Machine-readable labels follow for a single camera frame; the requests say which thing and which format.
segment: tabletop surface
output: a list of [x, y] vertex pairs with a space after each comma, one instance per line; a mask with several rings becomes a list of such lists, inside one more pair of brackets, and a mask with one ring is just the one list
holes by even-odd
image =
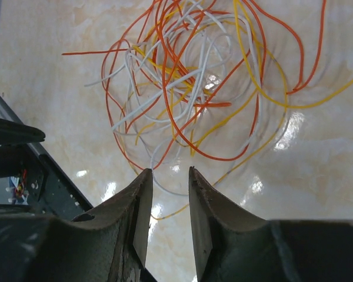
[[[257, 2], [301, 37], [306, 77], [317, 52], [321, 1]], [[102, 55], [61, 53], [108, 49], [149, 4], [149, 0], [2, 0], [0, 95], [25, 124], [46, 133], [46, 150], [93, 205], [123, 189], [135, 173], [114, 141], [102, 88], [84, 87], [100, 78]], [[297, 72], [298, 45], [293, 37], [262, 20], [267, 23], [269, 50], [286, 73]], [[324, 32], [317, 74], [292, 97], [294, 103], [320, 100], [353, 78], [353, 1], [328, 1]], [[267, 83], [277, 87], [272, 80]], [[126, 92], [125, 83], [116, 80], [114, 86], [116, 93]], [[274, 130], [282, 111], [270, 107], [267, 115]], [[287, 128], [218, 189], [266, 219], [353, 219], [353, 85], [319, 107], [289, 110], [288, 118]], [[230, 154], [230, 142], [248, 130], [248, 119], [244, 113], [235, 121], [238, 130], [223, 127], [227, 140], [215, 139], [210, 146]], [[187, 150], [174, 163], [160, 166], [155, 175], [170, 190], [187, 193], [190, 165], [210, 182], [227, 166], [190, 157]], [[152, 214], [170, 214], [187, 202], [155, 187]], [[159, 281], [196, 281], [188, 209], [170, 219], [151, 219], [146, 267]]]

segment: wire bundle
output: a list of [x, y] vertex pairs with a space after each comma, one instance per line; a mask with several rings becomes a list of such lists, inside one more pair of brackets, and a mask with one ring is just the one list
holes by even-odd
[[[211, 160], [231, 162], [229, 171], [217, 180], [214, 184], [216, 185], [275, 138], [285, 122], [288, 109], [306, 109], [321, 105], [353, 84], [351, 80], [325, 99], [310, 105], [289, 104], [288, 96], [304, 89], [317, 69], [322, 49], [326, 3], [327, 0], [322, 0], [318, 51], [311, 73], [305, 81], [303, 78], [304, 49], [298, 34], [285, 22], [265, 12], [254, 0], [233, 0], [233, 12], [215, 9], [216, 0], [210, 4], [205, 4], [203, 0], [154, 0], [109, 50], [65, 53], [64, 55], [105, 53], [101, 67], [101, 79], [87, 86], [102, 84], [114, 138], [120, 151], [136, 173], [136, 169], [143, 168], [130, 158], [123, 141], [124, 136], [133, 136], [136, 145], [138, 143], [143, 145], [149, 157], [149, 167], [152, 169], [157, 169], [165, 162], [172, 162], [172, 160], [167, 160], [166, 156], [171, 153], [173, 145], [176, 145], [174, 159], [180, 155], [182, 149], [189, 148], [191, 156], [197, 152]], [[291, 90], [288, 89], [287, 78], [281, 65], [267, 49], [267, 40], [257, 12], [283, 26], [298, 43], [299, 77], [298, 83]], [[260, 38], [248, 13], [251, 13], [255, 19]], [[154, 26], [145, 34], [144, 31], [151, 16], [154, 18]], [[142, 29], [136, 42], [130, 43], [126, 37], [140, 20], [144, 20]], [[216, 27], [214, 34], [208, 32], [209, 27], [212, 26]], [[236, 35], [230, 33], [228, 26], [235, 27]], [[234, 57], [238, 49], [242, 55], [241, 58]], [[119, 54], [123, 58], [121, 65], [117, 62]], [[108, 60], [111, 57], [113, 57], [112, 62], [108, 66]], [[282, 102], [270, 97], [262, 86], [267, 58], [275, 64], [281, 75], [284, 88]], [[242, 99], [245, 93], [238, 93], [229, 99], [220, 95], [220, 89], [243, 64], [251, 79], [253, 93], [247, 99]], [[218, 69], [220, 70], [219, 76], [211, 75], [212, 70], [217, 72]], [[122, 73], [126, 73], [129, 79], [123, 103], [119, 101], [123, 100], [123, 95], [119, 99], [111, 93], [110, 89], [111, 82]], [[206, 111], [237, 105], [238, 99], [241, 101], [240, 105], [233, 112], [228, 113], [216, 125], [200, 135], [199, 139], [194, 138], [195, 131], [199, 129]], [[254, 118], [248, 138], [232, 157], [213, 156], [199, 148], [212, 132], [226, 125], [254, 99]], [[253, 147], [249, 152], [249, 146], [254, 142], [254, 137], [259, 132], [263, 120], [264, 99], [282, 107], [284, 114], [280, 118], [276, 131], [262, 145]], [[116, 104], [121, 113], [116, 122], [111, 115], [109, 106], [111, 102]], [[155, 148], [152, 148], [145, 139], [146, 136], [154, 135], [160, 135], [163, 139]], [[158, 152], [163, 152], [161, 157], [157, 157]], [[154, 182], [156, 186], [169, 194], [187, 196], [170, 192], [162, 187], [156, 177]], [[158, 220], [169, 218], [187, 206]]]

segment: glossy white surface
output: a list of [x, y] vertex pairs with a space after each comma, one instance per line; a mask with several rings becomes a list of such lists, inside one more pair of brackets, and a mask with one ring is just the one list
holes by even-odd
[[[257, 2], [300, 35], [306, 78], [317, 50], [321, 1]], [[44, 146], [94, 205], [124, 188], [135, 173], [110, 131], [101, 87], [83, 87], [99, 78], [102, 55], [66, 58], [61, 53], [107, 49], [148, 5], [149, 1], [139, 0], [2, 3], [0, 94], [24, 123], [45, 131]], [[298, 45], [284, 29], [261, 19], [267, 23], [269, 49], [285, 72], [295, 73], [297, 78]], [[317, 74], [306, 90], [292, 97], [294, 104], [320, 100], [353, 78], [353, 1], [328, 1], [325, 24]], [[280, 83], [270, 69], [265, 86], [273, 89]], [[117, 93], [125, 87], [115, 84]], [[267, 107], [269, 123], [258, 136], [259, 144], [276, 129], [282, 115], [280, 108]], [[253, 108], [245, 110], [231, 127], [220, 129], [222, 138], [208, 142], [205, 149], [221, 156], [233, 154], [233, 147], [248, 134], [252, 115]], [[219, 190], [267, 219], [353, 218], [353, 86], [322, 106], [292, 110], [288, 116], [283, 135], [231, 173]], [[186, 150], [175, 163], [162, 165], [155, 174], [170, 190], [186, 193], [190, 165], [210, 182], [229, 166], [198, 155], [191, 159]], [[187, 199], [155, 188], [152, 213], [164, 216], [185, 203]], [[159, 281], [194, 279], [188, 210], [168, 220], [151, 219], [146, 266]]]

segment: tangled wire pile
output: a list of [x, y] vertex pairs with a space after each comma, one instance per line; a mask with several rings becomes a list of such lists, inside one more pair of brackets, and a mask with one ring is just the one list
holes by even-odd
[[[289, 104], [288, 97], [303, 90], [317, 69], [322, 50], [326, 3], [327, 0], [322, 0], [318, 50], [313, 68], [305, 81], [303, 78], [304, 48], [298, 34], [285, 22], [264, 11], [254, 0], [233, 0], [233, 12], [215, 9], [216, 0], [213, 0], [209, 5], [203, 0], [153, 0], [151, 6], [130, 24], [121, 38], [109, 50], [73, 52], [63, 55], [105, 54], [101, 68], [101, 80], [87, 86], [102, 84], [105, 91], [106, 109], [115, 140], [136, 173], [137, 169], [142, 170], [143, 168], [128, 153], [123, 141], [124, 136], [133, 136], [136, 145], [141, 143], [144, 146], [149, 157], [149, 167], [152, 169], [157, 169], [166, 162], [166, 156], [170, 154], [173, 145], [177, 145], [177, 150], [173, 152], [174, 159], [179, 156], [183, 148], [189, 148], [191, 156], [197, 152], [211, 160], [231, 162], [229, 171], [216, 181], [214, 184], [216, 185], [229, 173], [259, 153], [275, 138], [278, 129], [285, 122], [288, 109], [316, 107], [329, 101], [353, 84], [352, 79], [325, 99], [310, 105]], [[255, 19], [256, 29], [249, 13]], [[291, 89], [288, 87], [287, 77], [281, 65], [267, 49], [267, 40], [258, 13], [283, 26], [298, 43], [300, 61], [298, 83]], [[154, 17], [154, 25], [145, 33], [151, 17]], [[143, 26], [138, 38], [135, 43], [130, 43], [127, 36], [140, 21], [143, 21]], [[216, 32], [209, 33], [208, 29], [212, 26], [216, 28]], [[228, 27], [230, 26], [235, 27], [235, 35], [229, 32]], [[236, 49], [240, 50], [240, 60], [233, 56]], [[122, 64], [118, 64], [119, 54], [124, 58]], [[112, 59], [110, 65], [108, 65], [109, 58]], [[267, 94], [263, 87], [267, 59], [275, 64], [282, 78], [284, 88], [282, 102]], [[216, 125], [199, 135], [199, 138], [194, 138], [195, 130], [199, 128], [201, 120], [208, 110], [230, 107], [240, 97], [243, 97], [244, 93], [238, 93], [231, 98], [220, 95], [220, 89], [242, 65], [247, 69], [254, 91], [240, 103], [235, 111], [227, 114]], [[220, 74], [213, 75], [212, 73], [217, 73], [218, 69]], [[123, 93], [113, 95], [110, 88], [111, 82], [123, 72], [127, 74], [129, 80], [124, 100]], [[253, 148], [251, 152], [247, 152], [249, 145], [254, 142], [254, 137], [262, 122], [261, 109], [264, 99], [282, 107], [284, 114], [279, 121], [277, 130], [263, 144]], [[236, 154], [232, 157], [213, 156], [199, 148], [211, 133], [225, 126], [252, 100], [255, 100], [255, 109], [251, 130], [247, 140]], [[116, 104], [121, 113], [116, 122], [112, 118], [109, 107], [112, 102]], [[164, 138], [158, 145], [151, 148], [149, 142], [146, 141], [146, 136], [153, 135], [161, 135]], [[159, 158], [157, 158], [158, 152], [163, 152]], [[169, 194], [187, 196], [170, 192], [162, 187], [156, 177], [154, 182], [156, 186]], [[187, 206], [157, 220], [169, 218]]]

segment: colorful wire in background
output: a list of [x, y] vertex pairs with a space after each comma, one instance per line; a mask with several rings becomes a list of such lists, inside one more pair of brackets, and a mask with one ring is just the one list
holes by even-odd
[[[306, 80], [301, 38], [287, 23], [267, 13], [254, 0], [233, 0], [232, 11], [215, 9], [216, 0], [210, 3], [203, 0], [154, 0], [108, 50], [63, 55], [105, 55], [101, 79], [86, 86], [101, 83], [114, 138], [135, 173], [143, 167], [130, 156], [125, 137], [132, 137], [136, 146], [141, 144], [145, 148], [148, 166], [154, 170], [163, 163], [176, 160], [185, 149], [189, 149], [191, 156], [198, 153], [210, 160], [230, 162], [229, 170], [215, 182], [216, 185], [275, 139], [285, 122], [288, 109], [319, 106], [353, 84], [352, 79], [326, 98], [310, 105], [291, 105], [289, 102], [288, 97], [305, 89], [316, 73], [322, 51], [326, 4], [327, 0], [322, 0], [318, 50]], [[290, 78], [286, 77], [277, 58], [267, 49], [267, 39], [258, 13], [285, 28], [298, 44], [299, 74], [297, 84], [292, 88], [287, 84]], [[141, 31], [137, 40], [130, 42], [127, 36], [136, 25], [142, 25]], [[271, 97], [263, 87], [267, 60], [276, 66], [282, 79], [281, 101]], [[247, 72], [244, 76], [250, 78], [253, 92], [249, 95], [247, 88], [241, 91], [238, 87], [238, 93], [231, 97], [223, 95], [225, 84], [233, 79], [233, 74], [243, 75], [244, 68]], [[129, 80], [127, 93], [113, 95], [111, 83], [123, 73]], [[249, 150], [261, 130], [264, 99], [281, 107], [283, 114], [274, 133], [263, 144]], [[110, 109], [112, 102], [120, 111], [116, 121]], [[251, 129], [248, 138], [235, 149], [233, 156], [212, 155], [200, 149], [206, 138], [210, 138], [212, 133], [249, 105], [255, 106]], [[215, 109], [227, 109], [227, 115], [205, 132], [197, 134], [206, 113]], [[160, 136], [162, 140], [153, 146], [146, 140], [147, 136]], [[165, 193], [188, 196], [167, 190], [156, 177], [154, 183]], [[167, 219], [186, 207], [188, 205], [155, 219]]]

